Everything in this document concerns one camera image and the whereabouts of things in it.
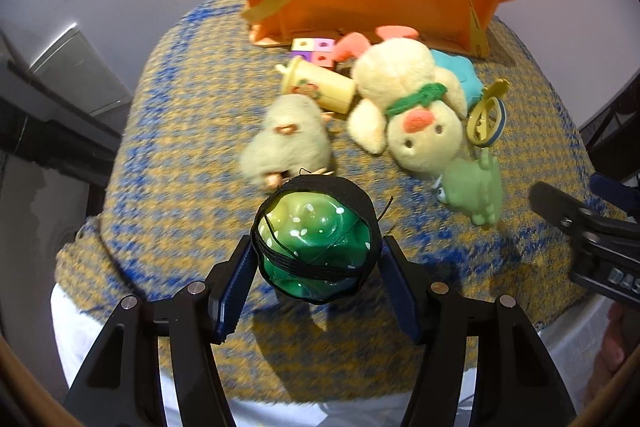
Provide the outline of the person's right hand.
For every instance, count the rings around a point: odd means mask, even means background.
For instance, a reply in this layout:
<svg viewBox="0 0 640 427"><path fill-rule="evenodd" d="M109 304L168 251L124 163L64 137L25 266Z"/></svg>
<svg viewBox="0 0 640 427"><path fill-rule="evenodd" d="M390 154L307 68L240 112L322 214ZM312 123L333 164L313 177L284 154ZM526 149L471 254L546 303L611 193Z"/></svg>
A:
<svg viewBox="0 0 640 427"><path fill-rule="evenodd" d="M638 344L639 311L615 301L608 309L608 326L594 359L584 396L585 405L590 404L612 381Z"/></svg>

